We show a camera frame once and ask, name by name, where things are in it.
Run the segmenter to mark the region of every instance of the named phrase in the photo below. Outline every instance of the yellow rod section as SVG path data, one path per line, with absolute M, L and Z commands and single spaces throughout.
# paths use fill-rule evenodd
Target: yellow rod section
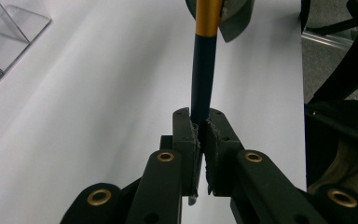
M 196 34 L 200 36 L 216 36 L 220 22 L 222 0 L 197 0 Z

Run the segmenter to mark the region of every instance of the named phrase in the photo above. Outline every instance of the white table surface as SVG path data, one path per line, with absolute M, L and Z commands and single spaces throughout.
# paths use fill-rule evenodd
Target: white table surface
M 0 224 L 59 223 L 99 182 L 140 177 L 172 112 L 190 105 L 195 22 L 184 0 L 45 0 L 53 23 L 0 80 Z M 298 0 L 256 0 L 218 38 L 212 107 L 245 148 L 305 188 Z M 206 180 L 182 223 L 234 223 Z

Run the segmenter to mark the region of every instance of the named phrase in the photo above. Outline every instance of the screw hole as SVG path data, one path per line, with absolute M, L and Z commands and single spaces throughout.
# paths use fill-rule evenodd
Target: screw hole
M 87 198 L 87 202 L 92 206 L 99 206 L 107 203 L 112 197 L 112 193 L 108 189 L 96 189 Z
M 174 156 L 171 152 L 161 152 L 157 155 L 159 161 L 172 161 Z
M 258 155 L 257 153 L 254 152 L 247 152 L 245 154 L 245 158 L 248 161 L 252 161 L 252 162 L 261 162 L 263 160 L 263 158 Z
M 158 220 L 159 220 L 159 216 L 157 213 L 154 213 L 154 212 L 147 213 L 144 216 L 144 223 L 147 223 L 147 224 L 157 223 Z
M 333 202 L 338 203 L 344 207 L 356 207 L 357 201 L 350 194 L 338 190 L 338 189 L 330 189 L 327 191 L 328 197 L 333 200 Z

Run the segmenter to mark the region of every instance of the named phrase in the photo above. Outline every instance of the white backdrop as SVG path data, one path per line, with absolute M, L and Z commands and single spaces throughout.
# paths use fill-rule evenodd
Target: white backdrop
M 0 223 L 59 223 L 99 182 L 140 177 L 172 112 L 190 105 L 195 22 L 184 0 L 45 0 L 53 23 L 0 81 Z M 218 38 L 212 107 L 245 148 L 305 188 L 298 0 L 256 0 L 237 39 Z M 183 223 L 234 223 L 200 197 Z

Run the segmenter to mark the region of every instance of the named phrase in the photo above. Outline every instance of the clear acrylic stand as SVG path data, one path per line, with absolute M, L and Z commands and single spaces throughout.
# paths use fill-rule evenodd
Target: clear acrylic stand
M 0 76 L 48 27 L 41 0 L 0 0 Z

